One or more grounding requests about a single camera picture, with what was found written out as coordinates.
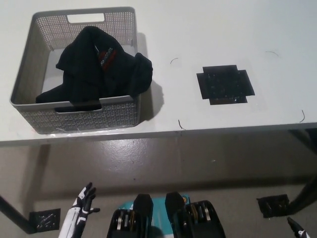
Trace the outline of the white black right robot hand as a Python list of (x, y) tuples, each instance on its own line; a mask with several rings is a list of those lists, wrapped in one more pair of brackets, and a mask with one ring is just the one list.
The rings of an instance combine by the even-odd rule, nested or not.
[(297, 238), (310, 238), (310, 236), (308, 235), (306, 230), (304, 228), (302, 228), (302, 226), (299, 225), (291, 217), (287, 218), (287, 222), (288, 222), (290, 228), (292, 229), (292, 231), (294, 232), (295, 237), (297, 237)]

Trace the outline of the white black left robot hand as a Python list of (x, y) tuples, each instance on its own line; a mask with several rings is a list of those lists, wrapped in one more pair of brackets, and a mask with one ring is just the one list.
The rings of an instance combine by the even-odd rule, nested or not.
[(80, 238), (83, 234), (88, 216), (100, 212), (100, 208), (92, 208), (96, 197), (96, 188), (88, 183), (77, 195), (64, 219), (58, 238)]

